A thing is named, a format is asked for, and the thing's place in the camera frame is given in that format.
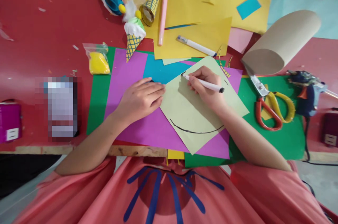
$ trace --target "pink marker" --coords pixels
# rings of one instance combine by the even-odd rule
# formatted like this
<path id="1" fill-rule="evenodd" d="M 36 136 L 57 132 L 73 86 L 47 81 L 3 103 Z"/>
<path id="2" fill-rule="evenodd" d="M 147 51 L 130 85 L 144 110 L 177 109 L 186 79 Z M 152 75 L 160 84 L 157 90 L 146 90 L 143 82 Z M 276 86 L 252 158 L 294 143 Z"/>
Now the pink marker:
<path id="1" fill-rule="evenodd" d="M 168 4 L 168 0 L 162 0 L 161 24 L 159 26 L 159 35 L 158 35 L 158 45 L 159 46 L 162 46 L 162 44 L 163 44 L 165 17 L 167 15 L 167 4 Z"/>

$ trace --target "red table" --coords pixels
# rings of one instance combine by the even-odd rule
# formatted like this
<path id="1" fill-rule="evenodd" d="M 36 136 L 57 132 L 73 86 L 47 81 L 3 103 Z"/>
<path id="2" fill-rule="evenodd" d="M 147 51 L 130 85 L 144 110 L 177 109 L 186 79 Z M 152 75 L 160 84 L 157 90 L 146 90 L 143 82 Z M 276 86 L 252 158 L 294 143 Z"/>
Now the red table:
<path id="1" fill-rule="evenodd" d="M 36 77 L 71 76 L 77 70 L 80 99 L 80 135 L 85 138 L 90 102 L 92 75 L 82 43 L 102 43 L 126 47 L 126 34 L 120 17 L 112 16 L 99 0 L 0 0 L 0 22 L 14 42 L 0 38 L 0 101 L 14 98 L 22 105 L 23 137 L 9 144 L 0 144 L 0 151 L 15 151 L 19 146 L 57 146 L 64 143 L 48 141 L 41 100 L 35 98 Z M 144 39 L 141 50 L 153 51 L 150 39 Z M 287 69 L 308 70 L 319 76 L 338 92 L 335 65 L 338 40 L 312 38 L 289 63 Z M 231 67 L 242 68 L 240 56 L 232 59 Z M 320 121 L 337 100 L 323 94 L 318 114 L 311 120 L 310 151 L 335 152 L 319 142 Z"/>

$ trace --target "yellow waffle cone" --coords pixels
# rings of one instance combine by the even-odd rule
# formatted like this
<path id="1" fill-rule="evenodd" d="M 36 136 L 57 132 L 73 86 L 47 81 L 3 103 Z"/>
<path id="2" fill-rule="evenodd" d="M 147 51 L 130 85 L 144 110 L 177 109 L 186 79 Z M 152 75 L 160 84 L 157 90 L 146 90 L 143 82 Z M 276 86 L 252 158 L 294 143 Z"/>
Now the yellow waffle cone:
<path id="1" fill-rule="evenodd" d="M 141 41 L 142 39 L 140 37 L 135 37 L 134 35 L 127 35 L 127 55 L 126 55 L 127 63 Z"/>
<path id="2" fill-rule="evenodd" d="M 151 26 L 154 22 L 158 4 L 159 0 L 148 0 L 140 7 L 142 19 L 146 25 Z"/>

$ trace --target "sleeve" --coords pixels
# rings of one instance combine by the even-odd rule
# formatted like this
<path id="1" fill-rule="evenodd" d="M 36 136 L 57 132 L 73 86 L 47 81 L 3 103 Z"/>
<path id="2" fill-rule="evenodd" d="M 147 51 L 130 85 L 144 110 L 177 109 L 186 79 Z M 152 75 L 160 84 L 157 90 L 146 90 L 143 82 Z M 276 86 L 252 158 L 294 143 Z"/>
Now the sleeve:
<path id="1" fill-rule="evenodd" d="M 87 173 L 60 176 L 52 172 L 37 186 L 36 197 L 14 223 L 54 223 L 54 220 L 64 218 L 65 209 L 70 206 L 76 209 L 69 216 L 70 223 L 77 223 L 112 177 L 115 165 L 116 157 L 107 157 Z"/>
<path id="2" fill-rule="evenodd" d="M 330 223 L 296 172 L 239 162 L 230 179 L 265 223 Z"/>

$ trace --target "drawn line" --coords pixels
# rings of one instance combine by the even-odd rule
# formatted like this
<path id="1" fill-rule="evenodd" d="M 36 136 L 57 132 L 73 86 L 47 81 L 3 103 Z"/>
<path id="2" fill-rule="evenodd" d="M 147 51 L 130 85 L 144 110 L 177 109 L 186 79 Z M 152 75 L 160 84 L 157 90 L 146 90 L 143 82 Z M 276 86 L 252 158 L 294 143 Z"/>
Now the drawn line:
<path id="1" fill-rule="evenodd" d="M 196 134 L 206 134 L 206 133 L 215 132 L 215 131 L 218 131 L 219 129 L 221 129 L 221 128 L 223 127 L 223 125 L 222 125 L 220 128 L 218 128 L 218 129 L 216 129 L 216 130 L 214 130 L 214 131 L 211 131 L 211 132 L 192 132 L 192 131 L 189 131 L 189 130 L 185 130 L 185 129 L 181 128 L 181 127 L 178 127 L 177 125 L 174 124 L 174 122 L 173 122 L 171 119 L 170 119 L 170 121 L 171 121 L 171 123 L 172 123 L 174 126 L 176 126 L 178 129 L 180 129 L 180 130 L 182 130 L 182 131 L 185 131 L 185 132 L 196 133 Z"/>

